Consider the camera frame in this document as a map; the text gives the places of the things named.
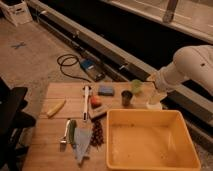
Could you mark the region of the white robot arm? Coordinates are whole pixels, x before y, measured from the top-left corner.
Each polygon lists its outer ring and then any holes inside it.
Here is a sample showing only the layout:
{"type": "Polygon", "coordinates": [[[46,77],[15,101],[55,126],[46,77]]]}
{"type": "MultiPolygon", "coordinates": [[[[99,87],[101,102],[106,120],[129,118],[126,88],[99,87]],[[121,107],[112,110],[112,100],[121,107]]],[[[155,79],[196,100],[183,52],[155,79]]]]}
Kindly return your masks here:
{"type": "Polygon", "coordinates": [[[178,49],[172,62],[151,74],[147,80],[155,85],[149,105],[158,104],[168,92],[188,80],[193,80],[213,96],[213,45],[178,49]]]}

